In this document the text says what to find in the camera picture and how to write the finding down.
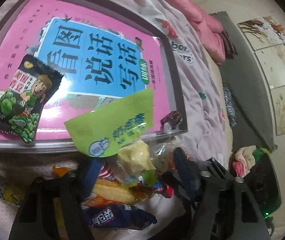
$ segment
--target yellow snack wrapper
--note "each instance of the yellow snack wrapper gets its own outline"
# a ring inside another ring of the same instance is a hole
[[[117,152],[117,161],[129,175],[139,176],[144,170],[156,169],[150,161],[148,144],[143,141],[120,148]]]
[[[20,187],[14,184],[5,182],[0,177],[0,199],[12,205],[19,206],[27,192],[26,187]]]
[[[53,167],[53,170],[61,178],[71,169]],[[82,204],[88,207],[99,207],[108,204],[131,205],[145,198],[148,198],[148,195],[138,188],[128,189],[118,182],[97,178],[92,193]]]

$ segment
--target patterned fabric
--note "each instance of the patterned fabric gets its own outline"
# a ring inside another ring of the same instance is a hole
[[[236,50],[236,47],[232,43],[231,39],[229,38],[228,33],[225,31],[225,29],[222,31],[222,33],[219,33],[220,37],[223,40],[224,48],[225,48],[225,55],[226,58],[234,58],[234,55],[238,55],[238,52]]]
[[[102,168],[100,169],[98,177],[102,179],[109,179],[109,180],[115,180],[114,174],[112,170],[110,169],[109,165],[105,163]]]
[[[230,125],[230,128],[234,128],[237,126],[237,120],[236,120],[235,109],[234,109],[234,105],[233,105],[231,92],[228,88],[224,87],[223,88],[223,94],[225,97],[225,103],[226,103],[229,125]]]

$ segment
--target pink cloth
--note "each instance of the pink cloth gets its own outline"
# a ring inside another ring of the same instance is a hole
[[[210,56],[220,63],[224,62],[225,49],[223,40],[219,35],[223,30],[221,23],[209,16],[199,5],[196,5],[191,0],[165,1],[186,16]]]
[[[244,176],[246,176],[248,174],[248,167],[247,167],[247,162],[246,162],[246,159],[244,158],[243,156],[243,152],[244,150],[246,149],[247,147],[242,147],[238,150],[238,152],[236,152],[235,154],[235,160],[236,161],[239,161],[243,164],[244,166]]]
[[[244,165],[242,162],[234,161],[232,166],[238,177],[244,177]]]

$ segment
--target cartoon boy illustration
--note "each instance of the cartoon boy illustration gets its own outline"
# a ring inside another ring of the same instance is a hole
[[[53,83],[48,75],[40,75],[33,83],[31,90],[22,92],[20,94],[20,97],[23,99],[21,105],[25,107],[25,111],[18,116],[14,116],[12,118],[13,123],[17,126],[24,127],[28,123],[28,116],[33,110],[37,99],[41,98],[40,103],[42,103],[46,96],[45,92],[51,89],[52,85]]]

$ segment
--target green pea snack packet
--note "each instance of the green pea snack packet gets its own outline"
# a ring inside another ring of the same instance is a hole
[[[32,142],[43,106],[58,90],[62,77],[57,70],[25,55],[0,98],[0,130]]]

